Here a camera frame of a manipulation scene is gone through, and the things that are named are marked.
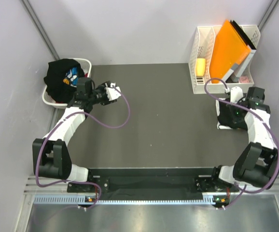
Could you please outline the black daisy print t-shirt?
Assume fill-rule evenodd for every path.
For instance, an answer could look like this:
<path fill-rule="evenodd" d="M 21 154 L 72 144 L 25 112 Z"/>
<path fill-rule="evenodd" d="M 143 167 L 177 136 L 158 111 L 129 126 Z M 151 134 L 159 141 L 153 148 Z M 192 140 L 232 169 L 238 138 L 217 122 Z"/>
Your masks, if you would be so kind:
<path fill-rule="evenodd" d="M 74 59 L 60 59 L 48 63 L 44 82 L 46 92 L 58 103 L 69 103 L 76 91 L 78 80 L 85 77 L 79 62 Z"/>

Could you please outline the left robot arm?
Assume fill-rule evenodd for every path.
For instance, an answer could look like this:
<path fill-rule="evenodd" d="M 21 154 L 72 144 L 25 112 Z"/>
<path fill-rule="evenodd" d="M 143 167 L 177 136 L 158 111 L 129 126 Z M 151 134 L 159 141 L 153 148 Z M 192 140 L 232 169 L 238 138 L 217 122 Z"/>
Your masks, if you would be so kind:
<path fill-rule="evenodd" d="M 95 104 L 108 105 L 120 96 L 121 90 L 116 83 L 107 81 L 95 87 L 90 78 L 80 78 L 61 119 L 43 138 L 33 141 L 35 176 L 75 181 L 83 191 L 91 191 L 94 179 L 89 177 L 88 168 L 72 163 L 68 144 Z"/>

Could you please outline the black brushstroke print t-shirt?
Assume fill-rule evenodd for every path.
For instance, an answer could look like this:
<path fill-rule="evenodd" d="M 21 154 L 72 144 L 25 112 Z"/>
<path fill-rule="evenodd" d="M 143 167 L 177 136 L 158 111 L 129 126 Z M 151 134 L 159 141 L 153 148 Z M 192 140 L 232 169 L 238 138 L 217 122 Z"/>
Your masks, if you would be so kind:
<path fill-rule="evenodd" d="M 247 124 L 245 122 L 246 110 L 234 107 L 223 102 L 219 102 L 217 109 L 217 119 L 220 126 L 227 126 L 231 129 L 247 130 Z"/>

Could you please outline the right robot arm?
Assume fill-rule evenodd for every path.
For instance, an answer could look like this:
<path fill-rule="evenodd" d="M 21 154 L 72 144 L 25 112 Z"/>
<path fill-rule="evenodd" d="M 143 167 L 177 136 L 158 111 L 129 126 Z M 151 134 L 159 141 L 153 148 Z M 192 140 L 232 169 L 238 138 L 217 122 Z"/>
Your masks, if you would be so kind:
<path fill-rule="evenodd" d="M 267 131 L 271 111 L 264 100 L 262 88 L 250 87 L 244 94 L 240 87 L 233 87 L 227 98 L 216 101 L 217 126 L 246 130 L 249 143 L 234 165 L 216 168 L 217 175 L 210 179 L 215 191 L 222 191 L 235 183 L 256 188 L 272 186 L 274 171 L 279 171 L 278 150 Z"/>

